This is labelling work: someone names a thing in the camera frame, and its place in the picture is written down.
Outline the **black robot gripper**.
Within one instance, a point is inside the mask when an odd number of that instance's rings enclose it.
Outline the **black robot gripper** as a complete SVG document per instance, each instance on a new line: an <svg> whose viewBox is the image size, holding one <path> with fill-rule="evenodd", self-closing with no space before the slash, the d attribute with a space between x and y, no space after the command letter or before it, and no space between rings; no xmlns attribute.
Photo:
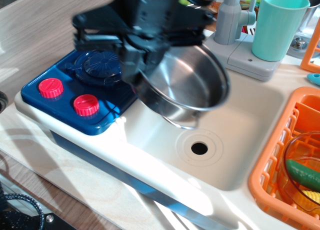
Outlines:
<svg viewBox="0 0 320 230"><path fill-rule="evenodd" d="M78 51L119 52L122 80L137 84L171 46L201 45L204 28L214 21L209 10L179 0L113 0L73 17L74 46Z"/></svg>

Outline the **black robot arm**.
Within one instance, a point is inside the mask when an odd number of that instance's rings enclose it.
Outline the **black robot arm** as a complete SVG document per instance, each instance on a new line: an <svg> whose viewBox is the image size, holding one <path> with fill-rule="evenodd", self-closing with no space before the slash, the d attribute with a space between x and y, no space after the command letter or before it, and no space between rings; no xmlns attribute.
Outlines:
<svg viewBox="0 0 320 230"><path fill-rule="evenodd" d="M200 46L214 22L205 9L213 0L113 0L77 14L77 51L113 51L129 84L139 72L153 71L171 47Z"/></svg>

